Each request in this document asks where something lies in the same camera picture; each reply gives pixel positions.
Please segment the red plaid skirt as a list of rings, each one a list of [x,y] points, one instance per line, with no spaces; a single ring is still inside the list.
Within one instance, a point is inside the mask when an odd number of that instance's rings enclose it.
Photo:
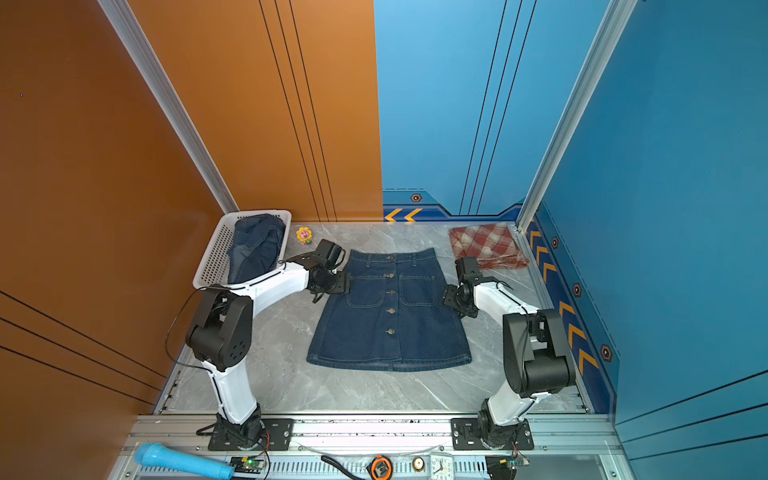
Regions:
[[[529,264],[507,223],[457,227],[448,237],[457,259],[474,257],[481,269],[522,269]]]

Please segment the dark blue denim skirt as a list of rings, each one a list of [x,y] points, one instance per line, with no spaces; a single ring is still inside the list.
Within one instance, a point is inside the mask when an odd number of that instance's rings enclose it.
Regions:
[[[467,365],[470,346],[458,313],[443,304],[447,282],[433,248],[353,250],[350,290],[331,296],[306,361],[334,369],[422,372]]]

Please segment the white plastic laundry basket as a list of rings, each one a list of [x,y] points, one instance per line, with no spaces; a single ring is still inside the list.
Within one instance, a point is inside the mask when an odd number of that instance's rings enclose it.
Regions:
[[[281,219],[284,224],[284,237],[279,251],[278,260],[284,258],[288,242],[288,232],[291,226],[292,214],[288,210],[251,210],[238,211],[223,215],[211,235],[206,250],[199,262],[192,281],[194,288],[209,287],[212,285],[228,286],[229,277],[229,249],[234,241],[236,223],[244,218],[257,215],[272,215]]]

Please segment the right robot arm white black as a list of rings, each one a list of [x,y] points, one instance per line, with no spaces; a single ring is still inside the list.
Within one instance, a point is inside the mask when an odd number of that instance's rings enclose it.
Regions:
[[[474,257],[456,260],[455,267],[458,283],[445,288],[443,304],[462,317],[484,312],[498,321],[505,376],[498,391],[481,404],[473,431],[459,437],[459,447],[468,449],[476,438],[489,449],[530,450],[526,415],[577,380],[562,315],[521,300],[511,286],[484,275]]]

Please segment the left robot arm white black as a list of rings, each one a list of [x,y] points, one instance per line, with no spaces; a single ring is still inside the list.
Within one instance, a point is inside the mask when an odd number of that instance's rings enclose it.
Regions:
[[[203,297],[185,343],[208,374],[218,402],[215,422],[198,431],[210,437],[210,450],[248,451],[267,446],[269,427],[262,420],[246,369],[253,321],[258,313],[294,293],[308,291],[314,301],[348,293],[351,276],[339,269],[344,255],[341,246],[322,240],[315,250],[282,261],[242,286],[200,289]]]

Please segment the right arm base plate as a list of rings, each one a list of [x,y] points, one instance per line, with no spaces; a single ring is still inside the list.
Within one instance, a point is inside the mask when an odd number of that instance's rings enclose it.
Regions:
[[[510,426],[491,422],[481,424],[477,417],[453,418],[450,421],[453,449],[465,450],[518,450],[535,448],[533,434],[527,420]]]

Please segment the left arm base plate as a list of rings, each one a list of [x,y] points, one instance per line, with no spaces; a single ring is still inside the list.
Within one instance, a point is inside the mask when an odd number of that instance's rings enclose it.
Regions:
[[[266,418],[240,427],[229,426],[223,419],[199,430],[209,434],[210,451],[287,451],[293,434],[291,418]]]

